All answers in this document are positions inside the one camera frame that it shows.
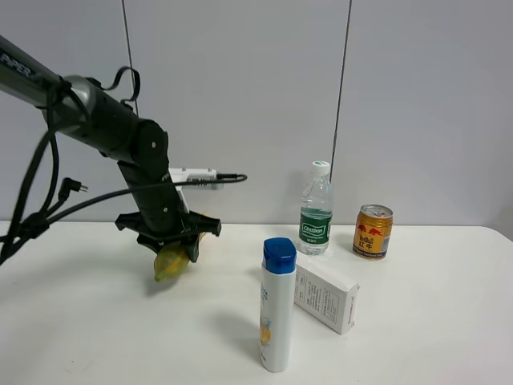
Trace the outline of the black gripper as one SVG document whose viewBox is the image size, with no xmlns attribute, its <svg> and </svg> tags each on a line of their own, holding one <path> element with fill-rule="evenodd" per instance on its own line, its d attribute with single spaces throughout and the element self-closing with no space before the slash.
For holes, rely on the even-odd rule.
<svg viewBox="0 0 513 385">
<path fill-rule="evenodd" d="M 175 185 L 169 180 L 152 186 L 133 185 L 131 194 L 139 210 L 119 215 L 115 225 L 119 230 L 129 229 L 137 233 L 137 243 L 153 253 L 158 253 L 164 247 L 164 243 L 159 241 L 184 241 L 184 251 L 189 261 L 196 263 L 200 235 L 211 233 L 220 236 L 220 220 L 188 211 Z"/>
</svg>

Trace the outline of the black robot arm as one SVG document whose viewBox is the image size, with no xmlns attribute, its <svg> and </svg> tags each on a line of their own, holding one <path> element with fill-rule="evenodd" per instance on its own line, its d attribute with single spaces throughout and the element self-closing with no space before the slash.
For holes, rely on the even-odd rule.
<svg viewBox="0 0 513 385">
<path fill-rule="evenodd" d="M 125 194 L 133 196 L 138 210 L 119 215 L 117 228 L 136 232 L 138 243 L 155 253 L 178 244 L 195 262 L 200 235 L 220 234 L 220 220 L 187 209 L 178 192 L 182 183 L 173 181 L 168 169 L 168 134 L 155 121 L 138 117 L 129 107 L 129 99 L 113 99 L 93 78 L 57 75 L 6 38 L 1 39 L 1 89 L 40 110 L 47 125 L 19 189 L 9 230 L 2 238 L 2 261 L 56 221 Z M 116 160 L 128 188 L 61 213 L 45 201 L 38 212 L 24 217 L 42 156 L 47 146 L 55 145 L 59 133 Z"/>
</svg>

